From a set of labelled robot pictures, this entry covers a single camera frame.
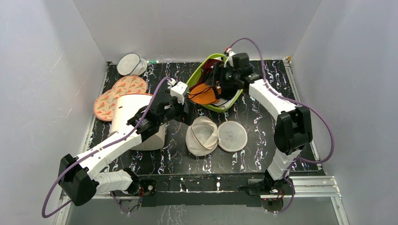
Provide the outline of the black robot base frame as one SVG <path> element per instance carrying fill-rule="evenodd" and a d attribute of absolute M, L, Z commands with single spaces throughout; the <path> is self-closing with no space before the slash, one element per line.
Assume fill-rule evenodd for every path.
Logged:
<path fill-rule="evenodd" d="M 290 178 L 272 181 L 262 173 L 135 176 L 117 196 L 136 196 L 143 207 L 164 205 L 246 205 L 282 211 L 295 193 Z"/>

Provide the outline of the orange bra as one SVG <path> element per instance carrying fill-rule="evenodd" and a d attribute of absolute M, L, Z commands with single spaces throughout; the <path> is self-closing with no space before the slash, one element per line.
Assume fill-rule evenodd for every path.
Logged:
<path fill-rule="evenodd" d="M 209 86 L 205 83 L 199 84 L 190 90 L 189 99 L 200 105 L 218 103 L 221 99 L 221 88 Z"/>

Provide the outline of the beige mesh cylindrical laundry bag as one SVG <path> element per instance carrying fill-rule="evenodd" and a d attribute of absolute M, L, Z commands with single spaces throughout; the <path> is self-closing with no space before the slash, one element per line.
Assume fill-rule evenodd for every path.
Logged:
<path fill-rule="evenodd" d="M 235 153 L 247 145 L 246 129 L 236 121 L 225 121 L 216 125 L 210 118 L 197 117 L 188 126 L 185 136 L 188 151 L 197 157 L 212 153 L 217 147 Z"/>

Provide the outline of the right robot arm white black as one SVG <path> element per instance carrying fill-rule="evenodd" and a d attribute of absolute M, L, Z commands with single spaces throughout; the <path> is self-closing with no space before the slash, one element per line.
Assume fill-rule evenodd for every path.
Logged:
<path fill-rule="evenodd" d="M 250 195 L 277 194 L 291 184 L 289 172 L 296 158 L 313 139 L 310 110 L 285 99 L 266 80 L 253 71 L 247 53 L 226 55 L 224 62 L 215 62 L 205 71 L 207 85 L 222 93 L 247 90 L 276 121 L 274 143 L 276 151 L 263 179 L 249 179 L 241 189 Z"/>

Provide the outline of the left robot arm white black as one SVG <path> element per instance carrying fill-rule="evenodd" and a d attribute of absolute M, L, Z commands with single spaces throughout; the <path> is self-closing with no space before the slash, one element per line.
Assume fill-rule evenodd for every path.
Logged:
<path fill-rule="evenodd" d="M 153 97 L 154 103 L 141 107 L 136 115 L 116 133 L 92 149 L 73 157 L 65 155 L 60 161 L 57 182 L 75 206 L 89 202 L 96 194 L 122 191 L 137 195 L 141 178 L 131 169 L 103 172 L 103 168 L 126 151 L 147 141 L 162 125 L 175 120 L 190 126 L 197 117 L 198 105 L 186 99 L 178 102 L 167 92 Z"/>

